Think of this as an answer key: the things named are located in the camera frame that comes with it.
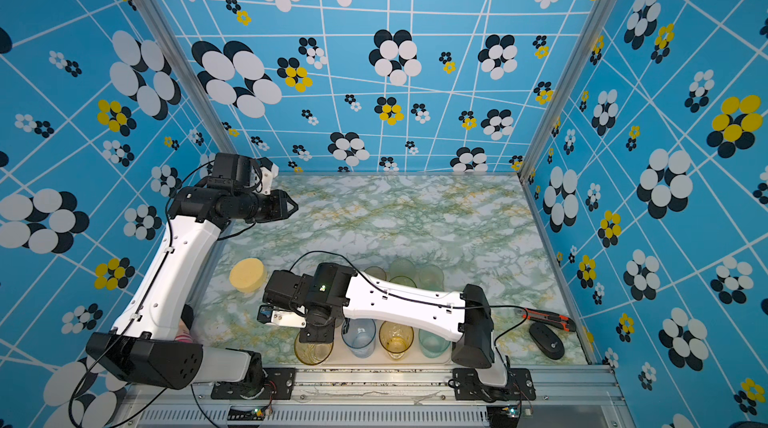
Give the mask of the tall blue-grey back glass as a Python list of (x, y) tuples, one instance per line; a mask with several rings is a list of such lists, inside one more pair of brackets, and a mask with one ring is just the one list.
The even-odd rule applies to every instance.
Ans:
[(375, 350), (376, 322), (372, 319), (346, 319), (341, 328), (342, 341), (357, 358), (368, 358)]

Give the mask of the tall amber back glass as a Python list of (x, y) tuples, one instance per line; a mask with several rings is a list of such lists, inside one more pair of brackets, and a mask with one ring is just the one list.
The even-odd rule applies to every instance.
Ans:
[(307, 366), (316, 366), (325, 362), (331, 355), (334, 343), (306, 341), (299, 333), (294, 340), (294, 354), (298, 361)]

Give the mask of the tall amber glass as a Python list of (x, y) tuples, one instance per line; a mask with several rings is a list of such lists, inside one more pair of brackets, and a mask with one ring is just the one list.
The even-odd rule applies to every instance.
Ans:
[(378, 333), (379, 343), (393, 360), (400, 360), (411, 348), (415, 337), (414, 329), (400, 323), (385, 321)]
[(306, 341), (299, 333), (294, 340), (294, 354), (298, 361), (307, 366), (316, 366), (325, 362), (331, 355), (334, 343)]

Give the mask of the short amber glass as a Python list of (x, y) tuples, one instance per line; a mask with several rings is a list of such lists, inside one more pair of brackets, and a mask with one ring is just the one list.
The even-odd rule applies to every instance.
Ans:
[(372, 278), (386, 281), (388, 279), (387, 272), (379, 266), (369, 266), (363, 270), (363, 272)]

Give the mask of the short light green glass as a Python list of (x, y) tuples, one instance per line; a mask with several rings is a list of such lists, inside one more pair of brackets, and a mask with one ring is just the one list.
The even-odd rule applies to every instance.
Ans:
[(390, 280), (401, 276), (413, 278), (415, 270), (415, 264), (411, 260), (406, 258), (396, 258), (389, 265), (388, 277)]

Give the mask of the tall amber front glass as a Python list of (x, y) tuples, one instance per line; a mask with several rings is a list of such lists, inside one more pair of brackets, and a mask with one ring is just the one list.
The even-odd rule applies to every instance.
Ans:
[(414, 329), (400, 323), (385, 321), (378, 333), (379, 343), (393, 360), (400, 360), (411, 348), (415, 337)]

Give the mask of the short pale green glass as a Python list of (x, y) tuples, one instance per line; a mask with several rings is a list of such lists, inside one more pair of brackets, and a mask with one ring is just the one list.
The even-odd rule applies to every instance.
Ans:
[(436, 265), (424, 265), (417, 273), (417, 287), (428, 291), (444, 290), (444, 273)]

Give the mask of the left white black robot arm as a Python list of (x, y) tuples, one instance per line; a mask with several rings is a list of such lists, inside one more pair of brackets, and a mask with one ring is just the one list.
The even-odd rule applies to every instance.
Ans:
[(88, 340), (87, 355), (121, 381), (174, 390), (229, 382), (260, 391), (265, 384), (260, 354), (182, 342), (177, 334), (200, 270), (230, 223), (282, 221), (298, 206), (273, 188), (279, 168), (267, 158), (218, 153), (208, 165), (209, 175), (171, 199), (161, 245), (128, 306)]

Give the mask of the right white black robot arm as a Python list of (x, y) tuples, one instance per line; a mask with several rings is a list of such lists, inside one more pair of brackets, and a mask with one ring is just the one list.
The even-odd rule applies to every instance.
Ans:
[(477, 285), (428, 291), (386, 282), (355, 267), (321, 263), (313, 275), (272, 273), (262, 301), (257, 320), (298, 329), (302, 343), (331, 343), (338, 319), (393, 322), (451, 342), (451, 361), (474, 369), (482, 384), (508, 384), (504, 360), (494, 353), (491, 305)]

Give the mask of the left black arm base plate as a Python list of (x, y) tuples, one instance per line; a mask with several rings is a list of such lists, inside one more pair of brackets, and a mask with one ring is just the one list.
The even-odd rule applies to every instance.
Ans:
[(214, 400), (290, 400), (295, 387), (295, 368), (263, 368), (253, 380), (216, 382)]

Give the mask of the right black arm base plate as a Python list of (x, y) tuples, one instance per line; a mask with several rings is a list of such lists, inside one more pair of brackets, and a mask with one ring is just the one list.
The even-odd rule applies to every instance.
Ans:
[(447, 382), (458, 401), (534, 401), (537, 398), (531, 373), (524, 368), (509, 368), (502, 381), (481, 375), (481, 370), (455, 368)]

